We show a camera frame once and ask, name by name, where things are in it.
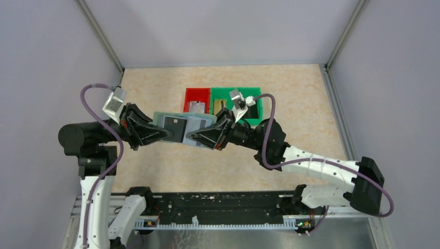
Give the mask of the sage green card holder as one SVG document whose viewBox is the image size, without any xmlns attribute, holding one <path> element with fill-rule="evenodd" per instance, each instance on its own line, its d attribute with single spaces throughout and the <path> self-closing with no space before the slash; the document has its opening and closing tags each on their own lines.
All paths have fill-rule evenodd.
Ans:
<svg viewBox="0 0 440 249">
<path fill-rule="evenodd" d="M 187 133 L 209 127 L 217 120 L 216 116 L 210 114 L 155 112 L 152 123 L 163 128 L 165 116 L 185 117 L 187 119 L 187 125 L 182 144 L 201 148 L 204 148 L 204 146 L 188 139 Z"/>
</svg>

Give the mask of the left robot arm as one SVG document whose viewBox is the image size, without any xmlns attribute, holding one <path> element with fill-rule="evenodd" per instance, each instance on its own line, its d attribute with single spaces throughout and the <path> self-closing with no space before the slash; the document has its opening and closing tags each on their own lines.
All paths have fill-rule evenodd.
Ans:
<svg viewBox="0 0 440 249">
<path fill-rule="evenodd" d="M 155 210 L 156 201 L 149 187 L 131 187 L 117 216 L 109 219 L 123 142 L 138 150 L 172 136 L 171 131 L 153 125 L 152 119 L 135 104 L 125 105 L 120 117 L 120 122 L 99 119 L 67 124 L 59 131 L 58 139 L 65 155 L 75 156 L 79 166 L 81 211 L 75 248 L 127 248 L 139 216 Z"/>
</svg>

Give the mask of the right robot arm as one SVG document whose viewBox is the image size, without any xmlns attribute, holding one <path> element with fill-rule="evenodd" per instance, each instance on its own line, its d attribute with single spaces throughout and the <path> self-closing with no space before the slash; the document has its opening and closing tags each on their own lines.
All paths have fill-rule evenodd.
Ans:
<svg viewBox="0 0 440 249">
<path fill-rule="evenodd" d="M 255 160 L 267 170 L 326 181 L 324 186 L 303 184 L 295 188 L 292 207 L 299 214 L 321 206 L 348 205 L 361 213 L 381 217 L 382 197 L 389 196 L 374 159 L 337 160 L 307 152 L 286 142 L 286 134 L 274 119 L 265 119 L 252 128 L 235 122 L 232 112 L 224 109 L 213 125 L 189 132 L 186 137 L 213 150 L 222 150 L 230 143 L 243 146 L 255 150 Z"/>
</svg>

